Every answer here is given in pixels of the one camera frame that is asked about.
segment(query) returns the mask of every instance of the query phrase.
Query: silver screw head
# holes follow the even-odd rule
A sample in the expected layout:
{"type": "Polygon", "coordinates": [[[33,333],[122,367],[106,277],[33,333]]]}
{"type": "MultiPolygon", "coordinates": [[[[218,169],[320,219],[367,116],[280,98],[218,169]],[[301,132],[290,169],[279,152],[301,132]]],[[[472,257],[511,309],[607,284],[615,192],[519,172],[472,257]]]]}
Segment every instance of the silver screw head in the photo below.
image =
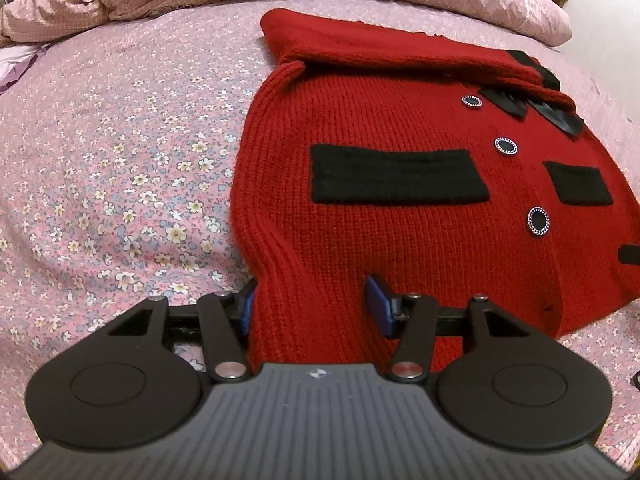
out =
{"type": "Polygon", "coordinates": [[[237,379],[245,374],[246,366],[237,361],[225,361],[216,366],[215,372],[224,379],[237,379]]]}
{"type": "Polygon", "coordinates": [[[420,377],[424,373],[424,370],[418,363],[400,361],[393,365],[391,373],[403,379],[415,379],[416,377],[420,377]]]}

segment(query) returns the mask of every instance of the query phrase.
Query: blue gripper pad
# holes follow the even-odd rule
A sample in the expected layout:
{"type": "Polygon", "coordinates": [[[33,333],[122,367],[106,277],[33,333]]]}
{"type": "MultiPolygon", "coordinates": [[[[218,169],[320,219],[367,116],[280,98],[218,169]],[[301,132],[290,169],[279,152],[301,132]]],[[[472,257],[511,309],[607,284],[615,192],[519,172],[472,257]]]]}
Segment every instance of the blue gripper pad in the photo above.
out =
{"type": "Polygon", "coordinates": [[[242,304],[242,316],[240,325],[242,327],[242,335],[248,336],[251,328],[251,314],[254,309],[255,287],[244,300],[242,304]]]}
{"type": "Polygon", "coordinates": [[[401,298],[390,290],[384,290],[383,285],[371,275],[365,281],[365,302],[380,335],[393,337],[396,332],[394,316],[400,311],[401,298]]]}

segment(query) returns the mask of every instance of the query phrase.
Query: pink bedsheet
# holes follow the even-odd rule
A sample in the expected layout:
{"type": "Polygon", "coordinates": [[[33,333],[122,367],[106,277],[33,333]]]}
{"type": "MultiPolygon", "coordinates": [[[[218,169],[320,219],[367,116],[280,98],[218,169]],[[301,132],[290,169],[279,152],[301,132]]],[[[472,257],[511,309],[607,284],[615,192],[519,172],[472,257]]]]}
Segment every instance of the pink bedsheet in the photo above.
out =
{"type": "MultiPolygon", "coordinates": [[[[228,225],[245,114],[271,71],[260,17],[274,7],[525,50],[553,70],[640,196],[640,130],[535,40],[391,0],[247,0],[111,23],[53,46],[0,98],[0,458],[38,445],[22,402],[41,364],[149,294],[171,304],[249,275],[228,225]]],[[[640,446],[640,309],[564,338],[614,390],[599,446],[640,446]]],[[[193,348],[177,352],[195,367],[193,348]]]]}

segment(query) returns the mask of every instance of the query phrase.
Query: circular pad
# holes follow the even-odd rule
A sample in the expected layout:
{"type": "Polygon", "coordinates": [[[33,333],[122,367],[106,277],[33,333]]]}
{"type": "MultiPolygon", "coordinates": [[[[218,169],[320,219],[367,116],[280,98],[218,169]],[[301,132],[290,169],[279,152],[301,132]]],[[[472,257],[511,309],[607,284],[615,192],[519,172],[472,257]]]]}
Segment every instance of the circular pad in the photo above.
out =
{"type": "Polygon", "coordinates": [[[137,337],[89,339],[31,378],[25,404],[40,439],[93,450],[139,446],[170,433],[202,394],[196,371],[137,337]]]}
{"type": "Polygon", "coordinates": [[[488,349],[478,346],[438,377],[438,403],[453,423],[479,440],[525,452],[594,442],[612,401],[596,367],[539,336],[483,344],[488,349]]]}
{"type": "Polygon", "coordinates": [[[564,378],[541,365],[511,365],[494,374],[494,391],[518,406],[548,406],[566,392],[564,378]]]}
{"type": "Polygon", "coordinates": [[[116,406],[137,397],[145,389],[142,370],[119,363],[105,363],[82,370],[71,381],[78,400],[92,406],[116,406]]]}

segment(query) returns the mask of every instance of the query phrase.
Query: black robotic gripper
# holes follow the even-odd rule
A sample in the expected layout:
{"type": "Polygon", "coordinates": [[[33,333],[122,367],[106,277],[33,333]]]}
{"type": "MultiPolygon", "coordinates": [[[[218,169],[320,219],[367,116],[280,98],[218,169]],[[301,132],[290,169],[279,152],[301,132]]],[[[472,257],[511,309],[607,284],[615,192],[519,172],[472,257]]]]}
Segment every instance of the black robotic gripper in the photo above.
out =
{"type": "Polygon", "coordinates": [[[147,298],[37,370],[25,403],[44,445],[10,478],[626,478],[593,447],[606,377],[486,296],[440,306],[374,274],[366,307],[399,339],[385,376],[370,364],[254,375],[254,288],[183,306],[147,298]],[[465,351],[440,373],[437,336],[465,351]],[[206,371],[174,354],[180,342],[202,346],[206,371]]]}

